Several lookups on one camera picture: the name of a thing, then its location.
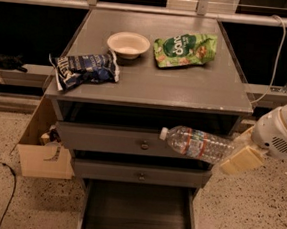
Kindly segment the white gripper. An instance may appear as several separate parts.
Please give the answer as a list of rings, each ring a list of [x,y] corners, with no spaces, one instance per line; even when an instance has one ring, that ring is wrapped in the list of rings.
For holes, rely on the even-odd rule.
[[[282,106],[260,118],[253,127],[242,132],[236,142],[249,143],[253,140],[267,155],[279,160],[287,159],[287,109]],[[250,146],[244,146],[230,154],[219,165],[225,174],[238,174],[264,164],[262,153]]]

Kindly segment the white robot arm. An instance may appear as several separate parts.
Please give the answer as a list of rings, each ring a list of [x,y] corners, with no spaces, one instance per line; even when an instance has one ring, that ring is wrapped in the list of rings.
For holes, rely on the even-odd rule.
[[[221,160],[225,174],[238,174],[264,165],[264,156],[287,159],[287,105],[277,107],[260,118],[233,141],[235,148]]]

